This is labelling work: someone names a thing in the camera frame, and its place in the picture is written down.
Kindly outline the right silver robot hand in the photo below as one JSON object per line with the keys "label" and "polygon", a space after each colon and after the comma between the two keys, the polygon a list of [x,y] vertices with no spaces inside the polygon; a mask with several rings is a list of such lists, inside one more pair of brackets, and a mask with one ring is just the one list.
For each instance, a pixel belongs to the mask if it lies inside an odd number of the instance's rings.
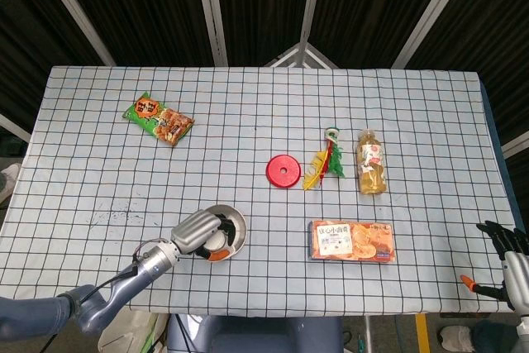
{"label": "right silver robot hand", "polygon": [[477,228],[487,234],[498,253],[503,270],[501,288],[477,284],[465,275],[461,282],[472,293],[505,302],[520,317],[528,316],[528,235],[518,229],[509,230],[497,222],[478,223]]}

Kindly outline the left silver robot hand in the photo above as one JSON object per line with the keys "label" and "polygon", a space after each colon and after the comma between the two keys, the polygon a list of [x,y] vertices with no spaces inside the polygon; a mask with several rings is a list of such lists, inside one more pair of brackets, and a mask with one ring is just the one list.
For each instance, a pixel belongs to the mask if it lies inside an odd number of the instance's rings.
{"label": "left silver robot hand", "polygon": [[247,236],[244,216],[226,204],[198,210],[171,231],[178,255],[196,255],[211,263],[229,259],[241,250]]}

